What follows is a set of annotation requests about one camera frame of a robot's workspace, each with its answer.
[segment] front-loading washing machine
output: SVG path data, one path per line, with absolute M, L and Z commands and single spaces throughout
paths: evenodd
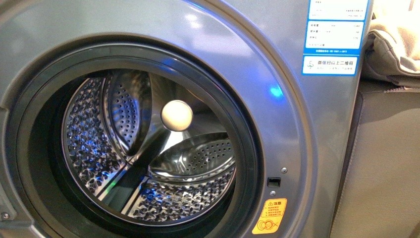
M 328 237 L 370 9 L 0 1 L 0 236 Z

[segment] screw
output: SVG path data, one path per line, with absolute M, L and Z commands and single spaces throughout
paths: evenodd
M 7 220 L 7 219 L 9 219 L 9 218 L 10 218 L 10 216 L 9 216 L 9 214 L 8 214 L 7 212 L 3 212 L 3 213 L 1 214 L 1 218 L 2 218 L 3 220 Z

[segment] stainless steel drum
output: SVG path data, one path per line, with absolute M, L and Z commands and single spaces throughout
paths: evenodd
M 67 168 L 92 202 L 132 223 L 168 226 L 190 221 L 222 200 L 234 184 L 234 152 L 200 98 L 145 71 L 93 75 L 84 76 L 62 122 Z M 171 131 L 160 120 L 171 100 L 185 102 L 194 114 L 184 131 Z

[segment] white ball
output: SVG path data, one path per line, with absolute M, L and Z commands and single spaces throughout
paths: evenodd
M 163 107 L 160 117 L 169 130 L 184 131 L 191 125 L 193 111 L 185 102 L 173 100 Z

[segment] cloth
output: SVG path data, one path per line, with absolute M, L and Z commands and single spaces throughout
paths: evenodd
M 362 76 L 420 87 L 420 14 L 372 20 Z

